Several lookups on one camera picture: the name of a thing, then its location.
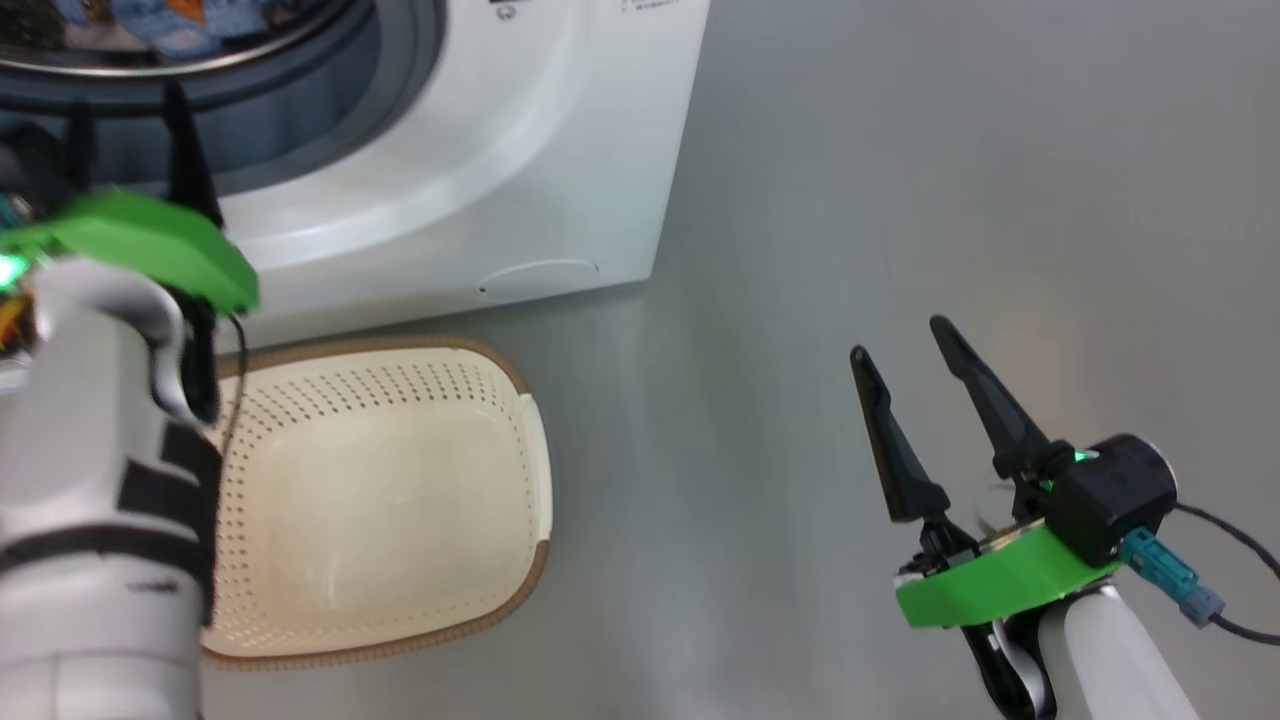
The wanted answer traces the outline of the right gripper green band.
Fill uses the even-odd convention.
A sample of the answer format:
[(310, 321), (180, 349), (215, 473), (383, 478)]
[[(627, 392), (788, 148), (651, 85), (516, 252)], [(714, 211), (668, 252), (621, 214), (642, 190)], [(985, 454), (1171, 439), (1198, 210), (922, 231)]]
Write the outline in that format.
[[(1076, 450), (1044, 434), (948, 318), (933, 315), (931, 333), (972, 398), (1000, 478), (1050, 480), (1076, 461)], [(1117, 570), (1116, 557), (1092, 568), (1075, 556), (1041, 511), (1019, 518), (1024, 502), (1010, 480), (982, 491), (980, 534), (964, 530), (897, 423), (888, 386), (864, 346), (851, 350), (850, 366), (890, 520), (920, 527), (920, 550), (893, 577), (909, 626), (987, 625), (1065, 600)]]

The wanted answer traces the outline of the round filter cover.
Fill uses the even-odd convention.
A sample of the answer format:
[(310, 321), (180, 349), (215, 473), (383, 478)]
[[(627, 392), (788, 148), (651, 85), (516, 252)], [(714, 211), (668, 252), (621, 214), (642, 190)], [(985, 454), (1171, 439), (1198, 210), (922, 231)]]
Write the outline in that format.
[(475, 292), (490, 304), (520, 304), (596, 287), (599, 268), (579, 259), (526, 263), (492, 273)]

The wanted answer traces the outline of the washing machine drum with clothes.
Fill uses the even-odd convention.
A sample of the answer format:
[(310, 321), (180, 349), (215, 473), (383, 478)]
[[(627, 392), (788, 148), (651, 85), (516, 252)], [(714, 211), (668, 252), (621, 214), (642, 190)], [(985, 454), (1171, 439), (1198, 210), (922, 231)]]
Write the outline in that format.
[(63, 45), (50, 0), (0, 0), (0, 70), (60, 79), (142, 81), (229, 69), (275, 55), (361, 12), (366, 0), (314, 0), (303, 14), (261, 38), (230, 41), (210, 56), (169, 59), (156, 53), (96, 53)]

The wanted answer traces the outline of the cream perforated laundry basket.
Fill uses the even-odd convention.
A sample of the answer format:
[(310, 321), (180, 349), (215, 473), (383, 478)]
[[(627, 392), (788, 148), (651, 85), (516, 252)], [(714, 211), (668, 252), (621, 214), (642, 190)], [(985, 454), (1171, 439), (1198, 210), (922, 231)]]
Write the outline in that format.
[(488, 630), (534, 593), (553, 477), (511, 360), (424, 334), (227, 357), (219, 374), (212, 666), (394, 657)]

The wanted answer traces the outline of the white front-load washing machine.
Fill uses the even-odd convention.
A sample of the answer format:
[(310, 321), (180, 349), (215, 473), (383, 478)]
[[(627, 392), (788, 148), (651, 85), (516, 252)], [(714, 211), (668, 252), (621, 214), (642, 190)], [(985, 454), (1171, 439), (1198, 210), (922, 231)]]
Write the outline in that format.
[(579, 259), (598, 288), (654, 266), (712, 0), (444, 0), (426, 87), (371, 143), (220, 196), (259, 273), (250, 341), (283, 345), (490, 304), (479, 281)]

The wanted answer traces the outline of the blue cartoon print garment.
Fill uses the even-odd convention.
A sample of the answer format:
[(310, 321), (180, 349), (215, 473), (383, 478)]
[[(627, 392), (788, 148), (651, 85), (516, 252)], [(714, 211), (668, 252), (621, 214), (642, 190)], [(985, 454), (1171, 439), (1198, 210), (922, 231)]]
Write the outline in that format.
[(300, 18), (314, 0), (50, 0), (63, 45), (96, 53), (210, 56)]

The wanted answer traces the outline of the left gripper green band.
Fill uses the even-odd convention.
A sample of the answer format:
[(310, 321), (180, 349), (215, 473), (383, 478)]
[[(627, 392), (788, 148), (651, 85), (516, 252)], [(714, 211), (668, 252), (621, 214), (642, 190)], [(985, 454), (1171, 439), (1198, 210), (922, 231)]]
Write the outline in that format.
[[(177, 82), (165, 85), (163, 118), (172, 138), (170, 202), (114, 190), (79, 197), (51, 219), (0, 231), (0, 288), (55, 258), (83, 256), (202, 299), (216, 313), (259, 309), (259, 275), (218, 227), (223, 214), (212, 173), (189, 100)], [(65, 128), (65, 177), (73, 197), (92, 187), (97, 145), (93, 109), (76, 102)]]

